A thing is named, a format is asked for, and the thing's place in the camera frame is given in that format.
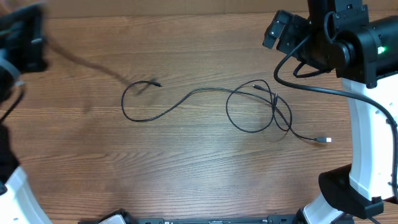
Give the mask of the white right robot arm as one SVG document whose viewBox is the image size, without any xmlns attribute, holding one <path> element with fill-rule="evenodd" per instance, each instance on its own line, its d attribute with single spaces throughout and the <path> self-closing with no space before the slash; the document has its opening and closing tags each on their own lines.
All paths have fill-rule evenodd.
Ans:
<svg viewBox="0 0 398 224">
<path fill-rule="evenodd" d="M 309 1 L 308 10 L 306 18 L 277 11 L 263 44 L 342 80 L 340 91 L 283 85 L 347 98 L 353 159 L 319 175 L 319 196 L 293 221 L 373 220 L 385 201 L 397 201 L 397 17 L 370 21 L 362 1 Z"/>
</svg>

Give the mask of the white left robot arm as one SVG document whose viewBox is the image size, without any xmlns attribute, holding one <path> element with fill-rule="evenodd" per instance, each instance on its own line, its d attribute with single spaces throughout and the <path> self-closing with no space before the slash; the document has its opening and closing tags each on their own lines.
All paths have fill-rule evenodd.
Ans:
<svg viewBox="0 0 398 224">
<path fill-rule="evenodd" d="M 27 171 L 14 150 L 19 130 L 10 117 L 25 98 L 22 76 L 47 69 L 44 59 L 44 8 L 31 4 L 1 16 L 1 223 L 50 223 L 38 202 Z"/>
</svg>

